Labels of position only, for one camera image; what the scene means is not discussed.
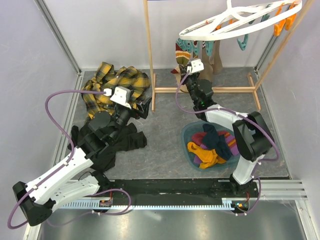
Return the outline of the wooden clothes rack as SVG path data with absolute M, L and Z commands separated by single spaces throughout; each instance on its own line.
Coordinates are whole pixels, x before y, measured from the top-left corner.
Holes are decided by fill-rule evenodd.
M 275 52 L 273 54 L 272 59 L 268 62 L 268 65 L 265 69 L 265 71 L 259 75 L 259 71 L 255 69 L 255 74 L 257 78 L 257 82 L 253 81 L 253 77 L 251 73 L 247 74 L 247 79 L 249 82 L 249 86 L 230 86 L 230 87 L 213 87 L 213 91 L 217 94 L 249 94 L 251 93 L 253 96 L 253 100 L 256 106 L 257 111 L 261 110 L 261 103 L 258 97 L 258 90 L 262 88 L 262 83 L 267 77 L 269 71 L 274 66 L 276 60 L 280 56 L 280 53 L 284 50 L 285 46 L 297 30 L 297 27 L 302 22 L 306 14 L 308 13 L 311 6 L 315 3 L 314 0 L 307 0 L 303 6 L 302 9 L 296 17 L 295 22 L 293 23 L 293 26 L 288 31 L 287 35 L 284 37 L 282 42 L 279 44 L 279 46 L 275 49 Z M 150 23 L 149 23 L 149 8 L 148 8 L 148 2 L 145 0 L 143 2 L 144 7 L 144 17 L 145 17 L 145 25 L 146 25 L 146 35 L 147 35 L 147 44 L 148 44 L 148 58 L 149 58 L 149 67 L 150 67 L 150 74 L 151 74 L 151 89 L 152 89 L 152 101 L 151 101 L 151 111 L 154 113 L 156 111 L 156 94 L 174 94 L 177 87 L 157 87 L 157 76 L 154 73 L 153 68 L 153 58 L 152 58 L 152 43 L 151 43 L 151 32 L 150 32 Z

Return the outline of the black garment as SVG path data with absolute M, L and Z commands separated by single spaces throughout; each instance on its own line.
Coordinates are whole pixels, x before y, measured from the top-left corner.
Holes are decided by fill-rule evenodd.
M 113 168 L 116 153 L 131 151 L 147 146 L 147 138 L 142 131 L 138 132 L 133 123 L 126 125 L 116 140 L 109 138 L 111 127 L 93 131 L 89 123 L 82 128 L 74 125 L 71 129 L 71 140 L 76 148 L 83 150 L 92 162 L 91 169 L 101 173 Z

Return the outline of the yellow plaid shirt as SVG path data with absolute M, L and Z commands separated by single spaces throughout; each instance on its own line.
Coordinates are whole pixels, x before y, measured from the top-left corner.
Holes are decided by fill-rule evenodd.
M 148 75 L 133 66 L 121 67 L 115 70 L 114 65 L 102 62 L 94 77 L 88 80 L 82 90 L 102 92 L 104 89 L 114 90 L 116 87 L 124 87 L 132 90 L 128 103 L 133 109 L 138 109 L 138 103 L 146 99 L 146 91 L 150 88 L 151 81 Z M 109 96 L 102 94 L 83 93 L 81 95 L 87 115 L 90 119 L 94 114 L 106 111 L 110 115 L 115 113 L 115 103 L 111 101 Z

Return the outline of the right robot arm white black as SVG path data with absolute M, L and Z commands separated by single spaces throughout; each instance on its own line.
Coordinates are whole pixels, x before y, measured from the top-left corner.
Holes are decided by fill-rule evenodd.
M 192 114 L 233 132 L 240 157 L 230 176 L 229 191 L 235 197 L 242 196 L 247 191 L 247 183 L 253 179 L 258 161 L 271 148 L 277 157 L 280 154 L 264 118 L 257 111 L 241 113 L 220 106 L 212 99 L 212 83 L 206 79 L 199 80 L 196 73 L 186 73 L 180 84 L 187 87 L 193 102 Z

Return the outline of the mustard yellow sock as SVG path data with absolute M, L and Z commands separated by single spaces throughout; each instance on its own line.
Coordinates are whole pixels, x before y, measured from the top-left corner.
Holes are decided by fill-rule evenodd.
M 196 145 L 194 142 L 189 142 L 187 144 L 187 149 L 189 152 L 197 155 L 202 162 L 208 163 L 213 158 L 213 153 L 210 150 L 202 149 L 200 146 Z
M 198 151 L 197 156 L 201 160 L 201 163 L 199 164 L 200 169 L 207 169 L 215 164 L 224 164 L 227 161 L 220 157 L 215 149 L 212 150 L 204 150 L 201 149 Z

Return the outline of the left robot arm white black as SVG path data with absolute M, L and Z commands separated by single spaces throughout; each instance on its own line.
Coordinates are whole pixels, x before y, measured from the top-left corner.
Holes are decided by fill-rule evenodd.
M 145 134 L 129 120 L 146 119 L 151 101 L 149 97 L 137 108 L 116 103 L 113 114 L 97 111 L 81 128 L 73 126 L 68 136 L 70 153 L 40 177 L 12 187 L 16 208 L 21 209 L 26 222 L 34 227 L 69 202 L 106 196 L 110 181 L 104 172 L 115 166 L 116 153 L 147 146 Z

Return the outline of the maroon purple striped sock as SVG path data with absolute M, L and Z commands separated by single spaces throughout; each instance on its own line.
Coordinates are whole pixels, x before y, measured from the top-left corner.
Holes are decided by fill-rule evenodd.
M 217 132 L 219 136 L 224 136 L 224 139 L 233 156 L 240 154 L 235 137 L 228 131 L 221 130 Z
M 206 135 L 207 133 L 206 132 L 197 132 L 195 133 L 192 137 L 191 137 L 191 140 L 198 146 L 200 146 L 202 144 L 202 140 L 204 138 L 204 136 Z M 193 159 L 193 162 L 195 164 L 201 164 L 202 161 L 201 159 L 195 154 L 194 156 L 194 159 Z

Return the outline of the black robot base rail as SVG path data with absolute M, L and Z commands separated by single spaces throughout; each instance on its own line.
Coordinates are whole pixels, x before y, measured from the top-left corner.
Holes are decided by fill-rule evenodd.
M 100 193 L 111 190 L 111 193 Z M 98 190 L 97 198 L 112 197 L 116 204 L 221 204 L 223 199 L 253 200 L 259 195 L 256 182 L 244 187 L 223 178 L 116 179 Z

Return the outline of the aluminium corner post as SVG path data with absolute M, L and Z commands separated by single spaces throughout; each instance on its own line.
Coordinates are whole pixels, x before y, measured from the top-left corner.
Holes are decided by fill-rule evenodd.
M 75 70 L 75 72 L 79 75 L 81 74 L 82 70 L 79 66 L 76 58 L 74 57 L 67 41 L 65 40 L 58 24 L 56 23 L 49 7 L 47 6 L 46 2 L 44 0 L 35 0 L 34 1 L 39 8 L 40 12 L 42 13 L 44 19 L 46 20 L 48 26 L 50 27 L 53 35 L 55 36 L 57 42 L 61 46 L 63 52 L 65 53 L 67 59 L 69 60 L 71 66 Z

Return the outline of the beige maroon white-striped sock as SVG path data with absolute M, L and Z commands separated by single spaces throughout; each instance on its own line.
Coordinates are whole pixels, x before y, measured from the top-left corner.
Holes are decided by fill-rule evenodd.
M 218 75 L 222 69 L 223 64 L 220 57 L 220 44 L 221 41 L 217 40 L 212 43 L 212 53 L 211 55 L 207 54 L 207 43 L 202 42 L 202 52 L 201 52 L 201 61 L 204 66 L 204 70 L 200 72 L 201 79 L 212 80 L 213 75 Z

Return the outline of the navy blue sock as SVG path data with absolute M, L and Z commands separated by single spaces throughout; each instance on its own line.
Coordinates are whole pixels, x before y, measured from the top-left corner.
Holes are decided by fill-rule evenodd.
M 218 137 L 218 142 L 215 148 L 216 153 L 222 159 L 228 161 L 232 157 L 231 150 L 226 142 L 226 139 L 223 135 Z
M 202 138 L 201 143 L 206 146 L 208 150 L 215 149 L 220 142 L 220 137 L 215 126 L 206 123 L 202 128 L 206 135 Z

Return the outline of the white oval clip hanger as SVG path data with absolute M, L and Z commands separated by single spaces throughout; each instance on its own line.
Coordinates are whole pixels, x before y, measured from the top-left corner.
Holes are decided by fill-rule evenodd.
M 207 18 L 179 33 L 186 41 L 217 41 L 241 37 L 270 26 L 282 27 L 286 19 L 297 14 L 301 0 L 279 0 L 251 6 L 232 6 L 228 0 L 222 13 Z

